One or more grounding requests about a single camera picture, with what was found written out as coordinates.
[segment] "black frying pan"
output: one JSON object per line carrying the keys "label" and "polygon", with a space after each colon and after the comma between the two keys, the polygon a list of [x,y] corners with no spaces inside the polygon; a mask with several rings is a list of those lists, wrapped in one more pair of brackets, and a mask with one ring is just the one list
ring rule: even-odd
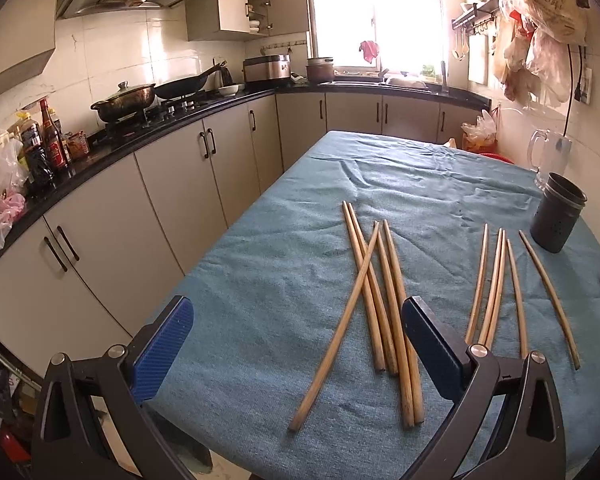
{"label": "black frying pan", "polygon": [[200,75],[186,77],[184,79],[176,79],[176,81],[171,81],[169,83],[165,83],[164,85],[157,86],[155,87],[155,94],[160,99],[175,99],[177,97],[195,94],[206,84],[207,78],[213,72],[220,70],[224,65],[226,65],[226,61],[213,65],[210,69],[205,70]]}

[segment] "black cup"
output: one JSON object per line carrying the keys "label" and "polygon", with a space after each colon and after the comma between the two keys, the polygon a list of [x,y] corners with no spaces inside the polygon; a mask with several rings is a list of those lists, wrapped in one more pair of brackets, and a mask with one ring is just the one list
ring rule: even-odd
{"label": "black cup", "polygon": [[549,173],[544,196],[531,222],[531,236],[550,253],[559,253],[573,231],[587,196],[570,180]]}

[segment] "mug handle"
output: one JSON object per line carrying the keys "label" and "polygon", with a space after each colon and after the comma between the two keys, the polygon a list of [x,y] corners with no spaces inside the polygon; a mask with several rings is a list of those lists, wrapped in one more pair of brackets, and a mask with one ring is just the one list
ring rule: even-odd
{"label": "mug handle", "polygon": [[531,140],[529,141],[529,147],[526,150],[526,158],[528,160],[529,166],[531,166],[531,169],[534,170],[536,173],[538,173],[538,171],[540,171],[540,168],[533,164],[532,155],[534,153],[534,147],[536,146],[536,142],[538,142],[538,139],[540,139],[541,137],[546,142],[546,140],[547,140],[546,131],[536,130],[534,132],[534,134],[531,136]]}

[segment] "window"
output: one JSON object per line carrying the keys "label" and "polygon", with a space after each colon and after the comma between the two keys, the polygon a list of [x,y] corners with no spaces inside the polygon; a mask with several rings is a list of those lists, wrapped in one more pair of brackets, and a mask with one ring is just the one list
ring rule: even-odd
{"label": "window", "polygon": [[[438,68],[443,59],[440,0],[310,0],[314,56],[333,57],[338,67],[410,72]],[[375,41],[372,63],[359,52]]]}

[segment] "blue tablecloth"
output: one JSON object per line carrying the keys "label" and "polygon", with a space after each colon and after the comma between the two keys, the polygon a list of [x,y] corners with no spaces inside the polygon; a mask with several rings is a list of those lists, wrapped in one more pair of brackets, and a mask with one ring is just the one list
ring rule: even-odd
{"label": "blue tablecloth", "polygon": [[[538,206],[533,178],[517,166],[441,146],[330,132],[173,291],[191,299],[196,319],[152,406],[267,479],[393,480],[407,470],[451,403],[438,395],[421,364],[426,421],[401,427],[397,380],[374,372],[362,298],[313,411],[298,434],[287,431],[356,276],[340,206],[347,200],[367,237],[373,220],[389,221],[408,294],[423,297],[461,335],[483,225],[490,225],[490,266],[497,229],[507,230],[529,345],[550,362],[568,465],[581,462],[600,443],[600,246],[582,220],[560,254],[536,246],[578,345],[582,368],[575,372],[552,304],[517,235],[528,229]],[[509,271],[493,351],[519,355]],[[492,403],[464,469],[484,449],[499,407]]]}

